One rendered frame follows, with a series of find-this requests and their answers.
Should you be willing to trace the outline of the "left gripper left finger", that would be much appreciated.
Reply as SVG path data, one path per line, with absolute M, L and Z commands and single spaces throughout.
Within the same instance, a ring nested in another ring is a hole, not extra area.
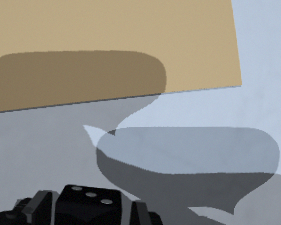
M 39 190 L 33 198 L 21 200 L 13 210 L 0 212 L 0 225 L 51 225 L 51 213 L 52 192 Z

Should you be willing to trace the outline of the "black die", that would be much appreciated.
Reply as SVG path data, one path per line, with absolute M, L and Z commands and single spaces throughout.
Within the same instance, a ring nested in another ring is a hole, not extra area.
M 121 225 L 121 192 L 66 185 L 55 203 L 54 225 Z

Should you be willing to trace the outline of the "tan square mat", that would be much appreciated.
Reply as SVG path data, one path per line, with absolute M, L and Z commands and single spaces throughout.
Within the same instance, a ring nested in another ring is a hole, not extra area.
M 0 111 L 238 85 L 231 0 L 0 0 Z

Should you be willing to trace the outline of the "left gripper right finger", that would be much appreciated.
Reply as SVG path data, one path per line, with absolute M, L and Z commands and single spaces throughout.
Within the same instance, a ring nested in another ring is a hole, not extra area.
M 155 212 L 148 213 L 148 209 L 145 202 L 133 201 L 131 206 L 129 225 L 163 225 L 163 224 L 160 216 L 157 213 Z

